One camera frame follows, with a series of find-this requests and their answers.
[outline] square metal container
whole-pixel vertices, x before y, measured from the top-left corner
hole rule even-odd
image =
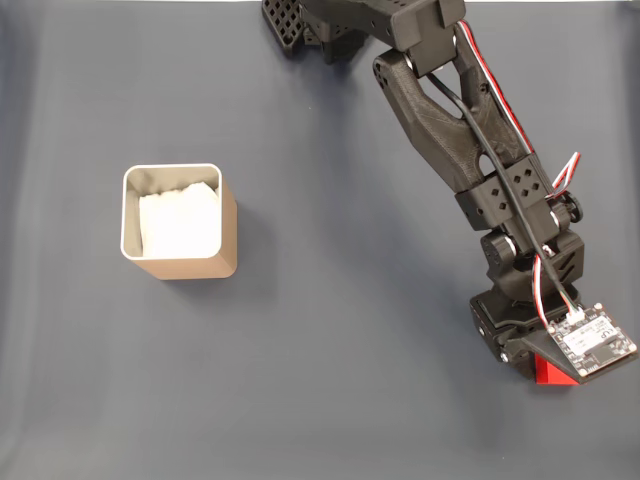
[[[140,197],[181,190],[204,182],[220,198],[220,249],[210,257],[146,258],[142,256]],[[238,266],[238,207],[220,172],[210,163],[136,165],[127,170],[122,193],[122,254],[160,280],[226,278]]]

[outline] red block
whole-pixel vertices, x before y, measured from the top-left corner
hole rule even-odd
[[[580,385],[536,354],[536,383],[538,385]]]

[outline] black robotic arm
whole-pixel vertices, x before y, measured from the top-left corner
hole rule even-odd
[[[489,231],[481,245],[494,286],[471,299],[471,311],[498,360],[533,378],[537,357],[585,383],[637,357],[601,305],[580,304],[572,284],[583,273],[584,243],[569,229],[580,205],[543,170],[463,20],[463,0],[263,0],[262,10],[287,55],[319,45],[327,63],[349,60],[368,35],[391,47],[373,63],[380,88],[471,227]],[[449,62],[461,98],[432,73]],[[425,75],[462,118],[425,94]],[[482,173],[482,155],[495,172]]]

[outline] white tissue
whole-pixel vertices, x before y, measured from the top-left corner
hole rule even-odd
[[[206,183],[140,197],[143,257],[211,257],[220,229],[220,199]]]

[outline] gray table surface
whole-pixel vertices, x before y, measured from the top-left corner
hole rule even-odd
[[[290,62],[259,10],[42,20],[0,158],[0,477],[637,479],[638,364],[540,388],[474,331],[480,234],[379,91],[385,47]],[[468,10],[550,175],[582,152],[578,287],[640,340],[640,12]],[[120,254],[122,176],[192,162],[236,195],[240,265],[163,283]]]

